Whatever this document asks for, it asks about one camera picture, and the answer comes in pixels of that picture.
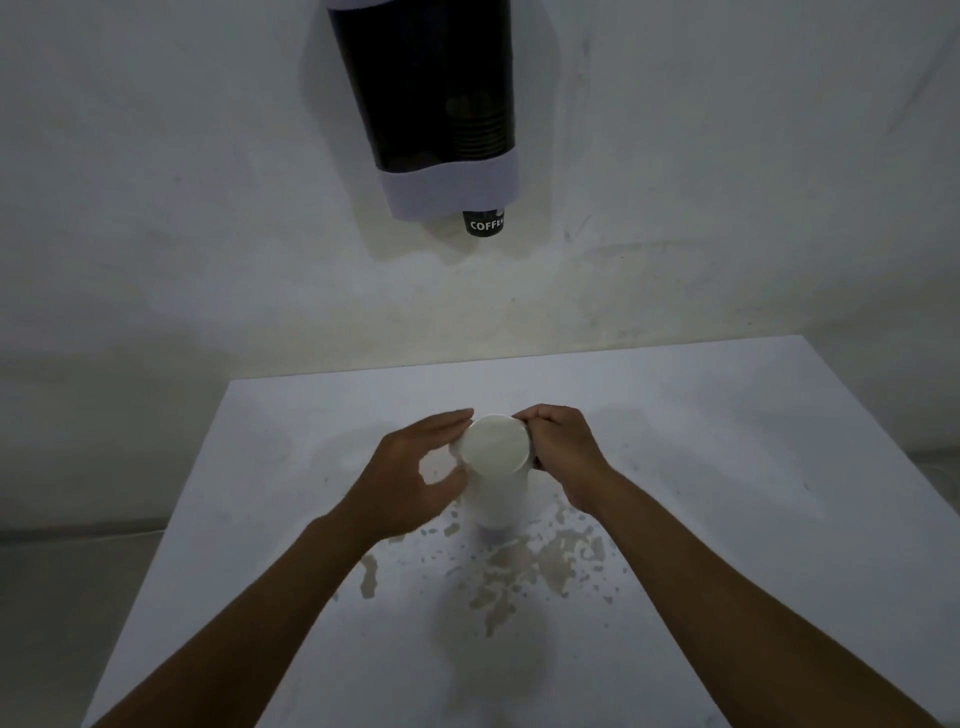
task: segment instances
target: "white table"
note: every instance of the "white table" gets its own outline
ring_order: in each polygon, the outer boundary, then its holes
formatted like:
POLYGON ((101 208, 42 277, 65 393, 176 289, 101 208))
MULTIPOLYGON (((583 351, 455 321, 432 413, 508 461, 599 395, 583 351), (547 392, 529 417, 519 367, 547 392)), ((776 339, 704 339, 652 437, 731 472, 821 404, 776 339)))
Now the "white table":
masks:
MULTIPOLYGON (((805 340, 785 337, 233 381, 84 725, 330 508, 381 435, 537 401, 583 409, 614 465, 738 569, 960 718, 960 520, 805 340)), ((504 589, 510 572, 488 563, 504 545, 448 510, 373 550, 372 598, 368 568, 347 578, 260 725, 725 725, 610 539, 538 478, 523 533, 546 559, 566 529, 573 578, 504 589)))

